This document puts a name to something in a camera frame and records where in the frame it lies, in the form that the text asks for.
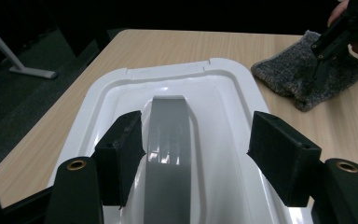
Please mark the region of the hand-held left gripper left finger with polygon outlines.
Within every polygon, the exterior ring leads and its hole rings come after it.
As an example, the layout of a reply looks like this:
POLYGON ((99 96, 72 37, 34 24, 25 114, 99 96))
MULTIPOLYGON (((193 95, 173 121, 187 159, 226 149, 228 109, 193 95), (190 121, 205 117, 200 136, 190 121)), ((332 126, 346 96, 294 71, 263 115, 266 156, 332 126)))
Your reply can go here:
POLYGON ((138 166, 145 155, 142 113, 118 117, 94 148, 103 205, 125 207, 138 166))

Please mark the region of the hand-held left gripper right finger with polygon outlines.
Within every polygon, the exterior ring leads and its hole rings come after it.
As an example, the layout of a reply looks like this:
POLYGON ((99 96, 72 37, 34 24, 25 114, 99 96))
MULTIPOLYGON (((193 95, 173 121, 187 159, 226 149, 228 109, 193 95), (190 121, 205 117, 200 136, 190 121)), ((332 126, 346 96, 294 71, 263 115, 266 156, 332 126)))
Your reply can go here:
POLYGON ((266 112, 253 115, 247 154, 289 207, 305 207, 312 173, 322 150, 284 120, 266 112))

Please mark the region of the grey fluffy cloth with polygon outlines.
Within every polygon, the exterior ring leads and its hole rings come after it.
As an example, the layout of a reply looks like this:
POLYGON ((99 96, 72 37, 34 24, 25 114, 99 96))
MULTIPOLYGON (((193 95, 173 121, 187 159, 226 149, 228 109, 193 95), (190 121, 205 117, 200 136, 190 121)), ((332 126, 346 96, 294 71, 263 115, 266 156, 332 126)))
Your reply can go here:
POLYGON ((255 63, 252 74, 282 97, 290 97, 303 112, 345 91, 358 81, 358 59, 351 54, 332 61, 322 90, 312 86, 317 59, 311 45, 320 34, 307 31, 299 41, 275 56, 255 63))

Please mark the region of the white lid with grey handle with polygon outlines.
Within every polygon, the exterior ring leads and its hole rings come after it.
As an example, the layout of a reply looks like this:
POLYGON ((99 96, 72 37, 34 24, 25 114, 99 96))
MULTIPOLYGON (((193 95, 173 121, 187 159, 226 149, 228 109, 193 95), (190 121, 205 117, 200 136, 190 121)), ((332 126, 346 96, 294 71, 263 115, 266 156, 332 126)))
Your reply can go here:
POLYGON ((106 206, 105 224, 313 224, 247 154, 253 114, 267 109, 248 69, 228 59, 121 68, 91 85, 58 161, 91 155, 138 111, 146 154, 127 205, 106 206))

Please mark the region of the white metal stand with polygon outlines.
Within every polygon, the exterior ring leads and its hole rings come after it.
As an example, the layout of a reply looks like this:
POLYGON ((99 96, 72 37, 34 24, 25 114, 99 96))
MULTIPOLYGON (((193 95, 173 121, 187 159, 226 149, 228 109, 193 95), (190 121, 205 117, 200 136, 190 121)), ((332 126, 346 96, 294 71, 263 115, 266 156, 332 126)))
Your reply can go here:
POLYGON ((8 45, 3 41, 1 37, 0 37, 0 51, 12 63, 12 66, 9 68, 9 71, 12 73, 33 76, 33 77, 42 77, 47 79, 53 79, 57 76, 57 73, 54 71, 26 67, 20 61, 20 59, 13 53, 13 51, 8 47, 8 45))

